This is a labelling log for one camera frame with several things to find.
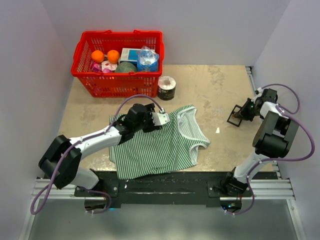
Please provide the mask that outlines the green white striped garment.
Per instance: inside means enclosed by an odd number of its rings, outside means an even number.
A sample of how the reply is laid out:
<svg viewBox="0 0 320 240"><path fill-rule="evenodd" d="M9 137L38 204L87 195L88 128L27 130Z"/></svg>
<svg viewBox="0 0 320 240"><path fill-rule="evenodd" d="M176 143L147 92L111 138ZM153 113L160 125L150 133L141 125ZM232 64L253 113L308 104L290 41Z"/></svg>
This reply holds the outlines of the green white striped garment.
<svg viewBox="0 0 320 240"><path fill-rule="evenodd" d="M117 177L131 180L196 166L199 148L211 143L197 123L196 112L192 104L182 106L169 113L169 123L162 129L138 131L131 140L110 147Z"/></svg>

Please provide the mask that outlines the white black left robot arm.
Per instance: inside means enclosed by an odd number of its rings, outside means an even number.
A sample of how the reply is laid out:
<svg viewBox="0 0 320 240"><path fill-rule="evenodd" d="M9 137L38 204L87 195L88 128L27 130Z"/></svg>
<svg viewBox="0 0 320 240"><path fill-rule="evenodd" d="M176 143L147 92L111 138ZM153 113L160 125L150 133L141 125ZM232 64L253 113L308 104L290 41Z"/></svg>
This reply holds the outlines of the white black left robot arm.
<svg viewBox="0 0 320 240"><path fill-rule="evenodd" d="M136 103L127 114L114 117L101 130L73 138L57 136L38 166L48 178L53 179L53 185L58 189L75 185L85 188L92 196L99 196L104 190L104 184L93 170L81 168L80 162L100 150L131 140L138 131L149 133L160 130L169 121L168 113L164 110L157 113L153 103Z"/></svg>

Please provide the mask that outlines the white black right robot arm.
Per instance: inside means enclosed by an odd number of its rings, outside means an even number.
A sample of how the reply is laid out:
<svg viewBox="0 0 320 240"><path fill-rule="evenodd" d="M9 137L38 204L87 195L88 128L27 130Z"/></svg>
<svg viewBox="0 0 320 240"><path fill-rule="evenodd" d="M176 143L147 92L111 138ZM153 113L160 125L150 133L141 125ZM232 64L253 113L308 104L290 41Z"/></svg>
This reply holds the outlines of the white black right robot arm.
<svg viewBox="0 0 320 240"><path fill-rule="evenodd" d="M243 194L252 178L268 163L284 158L298 131L299 125L277 103L278 93L271 88L258 88L254 98L248 98L243 106L235 105L227 122L239 127L242 121L260 117L262 123L253 139L253 151L240 165L228 172L220 181L223 192L230 197Z"/></svg>

